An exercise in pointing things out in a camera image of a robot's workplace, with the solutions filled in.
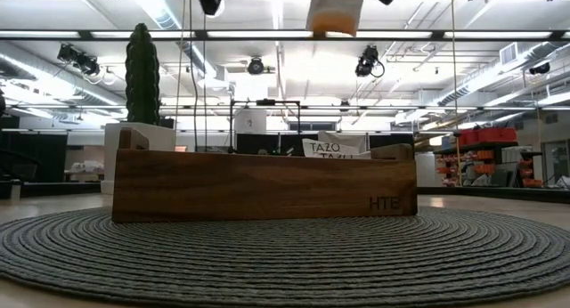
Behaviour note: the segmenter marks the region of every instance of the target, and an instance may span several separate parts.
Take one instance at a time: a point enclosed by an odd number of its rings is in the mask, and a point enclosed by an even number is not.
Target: gray rug
[[[570,232],[506,215],[116,225],[110,209],[0,225],[0,276],[153,306],[423,307],[570,281]]]

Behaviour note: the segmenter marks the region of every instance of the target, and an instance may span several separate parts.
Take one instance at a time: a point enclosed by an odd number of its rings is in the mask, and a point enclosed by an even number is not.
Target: air duct
[[[135,0],[142,9],[152,18],[152,20],[164,30],[181,29],[182,24],[170,10],[166,0]],[[194,68],[204,77],[209,75],[216,77],[216,69],[206,61],[204,55],[198,50],[196,45],[190,42],[176,42],[182,48],[182,51],[190,58]]]
[[[122,97],[97,85],[91,85],[83,80],[82,77],[62,70],[52,63],[39,59],[35,55],[7,42],[0,43],[0,60],[10,63],[15,69],[25,70],[30,75],[33,75],[37,82],[45,86],[45,91],[53,94],[55,97],[57,97],[57,92],[69,95],[83,93],[88,97],[110,105],[120,105],[126,102]]]
[[[551,60],[550,56],[569,46],[568,43],[543,42],[541,44],[513,43],[501,50],[501,58],[489,63],[463,78],[461,84],[444,89],[427,105],[445,106],[459,98],[472,94],[488,85],[501,81],[514,70],[529,69]],[[412,121],[425,115],[425,111],[406,114],[405,121]]]

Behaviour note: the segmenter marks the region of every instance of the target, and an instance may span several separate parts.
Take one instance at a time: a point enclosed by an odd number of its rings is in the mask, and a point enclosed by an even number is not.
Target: artificial cactus
[[[126,46],[126,109],[128,122],[158,125],[159,59],[144,23],[139,23]]]

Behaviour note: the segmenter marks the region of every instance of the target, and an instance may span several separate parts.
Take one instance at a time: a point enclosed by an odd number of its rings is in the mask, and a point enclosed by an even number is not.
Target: shelf
[[[485,149],[497,149],[497,148],[508,148],[518,146],[517,142],[480,142],[477,144],[469,144],[460,147],[460,153],[465,153],[471,150],[485,150]],[[455,154],[457,149],[455,147],[450,149],[444,149],[439,151],[434,151],[434,154]]]

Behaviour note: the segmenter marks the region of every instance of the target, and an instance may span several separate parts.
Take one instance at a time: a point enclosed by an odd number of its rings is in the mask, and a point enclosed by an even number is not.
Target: ceiling
[[[224,12],[215,18],[205,18],[198,0],[184,6],[184,0],[166,0],[174,16],[184,22],[184,28],[193,29],[304,29],[311,0],[225,0]],[[364,0],[360,29],[569,29],[570,0],[395,0],[385,6],[377,0]],[[75,30],[132,30],[144,22],[150,29],[159,26],[135,0],[0,0],[1,29],[75,29]],[[13,45],[58,67],[56,59],[62,42],[57,41],[0,41]],[[72,43],[77,49],[96,56],[109,69],[103,80],[100,76],[88,81],[96,86],[124,96],[126,42]],[[374,44],[380,53],[389,49],[383,62],[386,73],[375,84],[372,77],[356,77],[354,68],[366,45]],[[381,100],[401,100],[402,104],[421,101],[425,92],[437,93],[460,83],[470,73],[499,58],[504,42],[363,42],[347,40],[283,41],[280,43],[282,95],[289,99],[322,98],[320,104],[339,104],[340,99],[358,98],[359,104],[378,104]],[[190,60],[170,41],[155,40],[159,62],[163,68],[160,93],[172,103],[178,94],[191,97],[191,74],[186,72]],[[261,57],[265,66],[276,67],[277,48],[274,41],[212,41],[195,42],[211,64],[226,67],[228,81],[264,83],[270,97],[278,96],[277,74],[251,79],[244,73],[253,56]],[[427,61],[431,51],[433,57]],[[563,64],[564,58],[557,58]],[[79,76],[71,67],[65,69]],[[511,77],[507,82],[487,86],[496,96],[511,93],[525,86],[522,77]],[[210,102],[229,102],[227,91],[208,88]]]

